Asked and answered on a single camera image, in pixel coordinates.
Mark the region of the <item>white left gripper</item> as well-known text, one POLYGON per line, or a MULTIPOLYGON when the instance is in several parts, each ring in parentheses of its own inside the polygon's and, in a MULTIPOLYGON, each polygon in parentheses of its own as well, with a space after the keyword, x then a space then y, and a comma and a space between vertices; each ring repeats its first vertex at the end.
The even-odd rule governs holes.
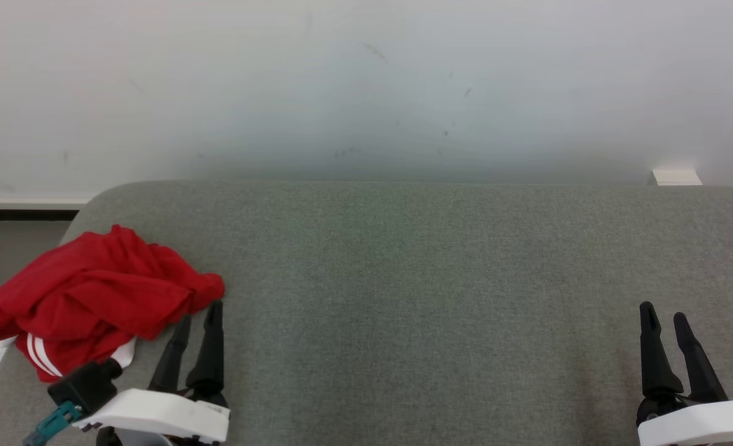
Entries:
POLYGON ((188 373, 190 399, 176 395, 180 361, 190 339, 191 315, 182 316, 173 331, 149 390, 118 393, 105 406, 78 421, 78 428, 112 427, 182 439, 198 437, 204 444, 224 443, 230 409, 224 397, 224 303, 213 301, 204 319, 204 339, 196 364, 188 373))

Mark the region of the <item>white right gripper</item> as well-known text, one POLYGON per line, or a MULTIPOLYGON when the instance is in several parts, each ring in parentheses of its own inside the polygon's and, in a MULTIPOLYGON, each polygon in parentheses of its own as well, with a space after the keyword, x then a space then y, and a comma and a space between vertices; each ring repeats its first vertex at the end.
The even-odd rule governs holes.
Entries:
MULTIPOLYGON (((684 313, 673 317, 676 342, 687 368, 689 399, 700 404, 661 406, 644 400, 636 410, 640 446, 703 446, 733 442, 733 399, 715 373, 711 361, 684 313)), ((681 380, 672 372, 661 341, 661 323, 652 302, 640 304, 640 361, 642 395, 646 399, 683 392, 681 380)))

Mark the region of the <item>red polo shirt white trim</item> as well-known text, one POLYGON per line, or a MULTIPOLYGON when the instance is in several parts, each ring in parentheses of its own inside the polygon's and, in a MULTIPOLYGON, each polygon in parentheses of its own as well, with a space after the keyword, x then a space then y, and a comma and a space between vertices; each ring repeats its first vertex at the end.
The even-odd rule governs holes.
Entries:
POLYGON ((86 271, 49 291, 17 320, 17 345, 45 383, 86 362, 114 359, 127 367, 140 339, 153 341, 168 325, 220 299, 224 289, 217 274, 157 278, 86 271))

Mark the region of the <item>red shorts white waistband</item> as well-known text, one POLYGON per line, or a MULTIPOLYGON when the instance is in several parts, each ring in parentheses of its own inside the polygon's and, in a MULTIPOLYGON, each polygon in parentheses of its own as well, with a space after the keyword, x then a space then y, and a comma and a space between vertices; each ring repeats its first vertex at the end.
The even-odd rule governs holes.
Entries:
POLYGON ((0 286, 0 341, 32 335, 68 343, 108 337, 153 339, 208 305, 216 291, 171 248, 132 229, 84 232, 48 251, 0 286))

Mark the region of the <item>white wall socket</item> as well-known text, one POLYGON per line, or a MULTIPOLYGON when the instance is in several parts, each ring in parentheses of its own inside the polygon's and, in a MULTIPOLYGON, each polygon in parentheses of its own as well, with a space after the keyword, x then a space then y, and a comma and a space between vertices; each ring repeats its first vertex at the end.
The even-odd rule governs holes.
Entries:
POLYGON ((647 186, 701 186, 703 183, 694 169, 653 169, 647 186))

